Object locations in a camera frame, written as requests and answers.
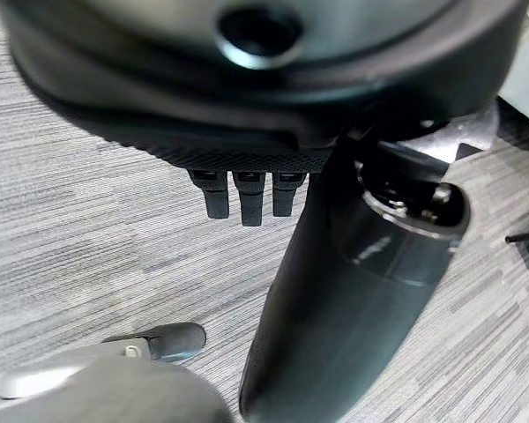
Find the metal mechanism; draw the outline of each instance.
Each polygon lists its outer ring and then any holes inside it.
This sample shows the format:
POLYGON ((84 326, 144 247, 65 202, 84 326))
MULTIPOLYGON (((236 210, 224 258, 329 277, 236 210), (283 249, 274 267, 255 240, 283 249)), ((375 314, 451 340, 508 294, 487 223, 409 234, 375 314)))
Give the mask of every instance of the metal mechanism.
POLYGON ((249 422, 323 423, 384 370, 459 248, 470 207, 443 176, 494 140, 491 105, 527 3, 1 0, 0 11, 45 104, 186 169, 210 218, 229 215, 229 174, 245 226, 262 222, 267 173, 279 217, 309 174, 240 408, 249 422))

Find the gray carpet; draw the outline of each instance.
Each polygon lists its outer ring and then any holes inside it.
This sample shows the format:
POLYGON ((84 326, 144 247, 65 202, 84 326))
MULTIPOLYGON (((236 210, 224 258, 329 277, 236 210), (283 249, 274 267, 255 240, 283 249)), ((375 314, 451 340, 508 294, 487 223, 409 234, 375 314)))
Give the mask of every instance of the gray carpet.
MULTIPOLYGON (((348 422, 529 421, 529 152, 498 140, 448 181, 469 234, 422 318, 348 422)), ((257 319, 304 201, 263 226, 212 221, 184 171, 49 112, 0 30, 0 374, 107 336, 178 321, 209 342, 186 365, 235 408, 257 319)))

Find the black plastic part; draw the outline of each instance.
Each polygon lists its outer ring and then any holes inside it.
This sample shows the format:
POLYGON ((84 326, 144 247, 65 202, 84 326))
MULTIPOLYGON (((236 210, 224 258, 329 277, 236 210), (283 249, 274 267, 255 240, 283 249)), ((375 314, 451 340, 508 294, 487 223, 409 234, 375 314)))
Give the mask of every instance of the black plastic part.
POLYGON ((331 148, 298 151, 286 133, 233 130, 204 122, 77 106, 56 99, 20 76, 49 108, 107 141, 149 152, 186 169, 245 172, 321 172, 331 148))
POLYGON ((378 167, 378 163, 385 163, 388 174, 420 181, 441 181, 449 169, 449 163, 402 145, 381 142, 377 150, 369 164, 378 167))
POLYGON ((524 234, 508 235, 505 237, 505 242, 508 244, 522 241, 529 241, 529 232, 526 232, 524 234))
POLYGON ((418 233, 427 224, 398 216, 392 224, 365 203, 343 157, 310 182, 266 299, 240 390, 247 421, 342 417, 398 350, 467 228, 464 195, 454 227, 418 233))
MULTIPOLYGON (((527 4, 458 0, 367 54, 258 74, 185 55, 180 46, 161 48, 81 2, 2 0, 0 12, 20 67, 52 97, 232 131, 281 132, 304 152, 330 148, 341 128, 387 113, 389 105, 435 121, 482 109, 509 70, 527 4)), ((268 153, 281 154, 276 146, 268 153)))
POLYGON ((235 186, 239 190, 243 226, 261 226, 263 223, 265 177, 265 173, 259 172, 233 172, 235 186))
POLYGON ((189 170, 190 179, 204 192, 205 208, 210 219, 229 217, 227 172, 189 170))
POLYGON ((303 185, 306 174, 272 174, 272 214, 278 218, 292 215, 296 190, 303 185))
POLYGON ((478 154, 479 152, 482 152, 482 150, 479 148, 469 144, 460 143, 458 145, 457 157, 455 157, 455 161, 465 159, 467 157, 473 156, 474 154, 478 154))

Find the black cylinder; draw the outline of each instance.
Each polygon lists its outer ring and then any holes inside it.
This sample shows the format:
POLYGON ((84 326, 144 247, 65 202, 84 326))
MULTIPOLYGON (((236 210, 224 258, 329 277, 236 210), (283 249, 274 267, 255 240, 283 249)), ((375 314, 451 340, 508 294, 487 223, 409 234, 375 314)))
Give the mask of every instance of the black cylinder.
POLYGON ((414 326, 467 228, 457 187, 413 182, 418 205, 423 192, 435 195, 411 216, 411 198, 368 192, 343 161, 332 158, 310 184, 264 305, 240 392, 250 423, 342 417, 414 326))

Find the black plastic tab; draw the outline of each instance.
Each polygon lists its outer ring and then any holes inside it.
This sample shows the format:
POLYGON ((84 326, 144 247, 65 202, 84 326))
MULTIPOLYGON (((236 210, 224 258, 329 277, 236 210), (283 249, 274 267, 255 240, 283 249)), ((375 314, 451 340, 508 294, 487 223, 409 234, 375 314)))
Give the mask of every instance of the black plastic tab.
POLYGON ((306 174, 272 174, 272 214, 278 218, 292 215, 296 190, 303 185, 306 174))
POLYGON ((189 170, 190 179, 204 192, 205 208, 210 219, 229 217, 227 172, 189 170))
POLYGON ((260 172, 233 172, 233 180, 239 190, 243 226, 261 226, 263 222, 265 177, 266 174, 260 172))

